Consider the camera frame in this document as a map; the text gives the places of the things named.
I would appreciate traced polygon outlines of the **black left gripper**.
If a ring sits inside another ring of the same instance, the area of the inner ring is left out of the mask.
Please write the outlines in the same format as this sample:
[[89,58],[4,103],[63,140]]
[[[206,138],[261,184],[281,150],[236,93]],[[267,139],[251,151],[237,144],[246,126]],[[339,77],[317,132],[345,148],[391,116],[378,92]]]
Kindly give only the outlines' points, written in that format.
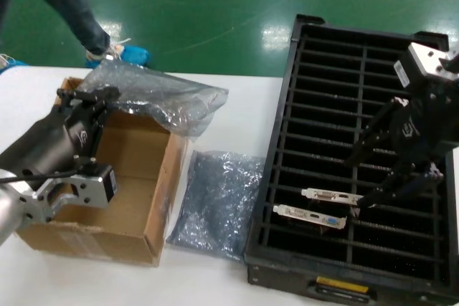
[[91,106],[62,108],[54,106],[49,115],[38,120],[19,139],[1,153],[1,171],[12,177],[1,177],[1,185],[25,182],[40,188],[48,179],[77,170],[75,156],[95,156],[110,111],[106,103],[120,97],[117,87],[92,92],[57,90],[64,104],[79,100]]

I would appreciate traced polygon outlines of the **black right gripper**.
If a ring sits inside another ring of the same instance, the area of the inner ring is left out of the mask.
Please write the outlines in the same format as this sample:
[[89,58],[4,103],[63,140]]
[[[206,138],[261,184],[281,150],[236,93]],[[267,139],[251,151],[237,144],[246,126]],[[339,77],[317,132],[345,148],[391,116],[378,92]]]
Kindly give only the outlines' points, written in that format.
[[[400,158],[442,158],[458,147],[458,82],[427,82],[411,99],[393,97],[369,121],[345,166],[357,166],[391,138]],[[434,162],[398,162],[387,177],[356,202],[360,209],[413,199],[444,179]]]

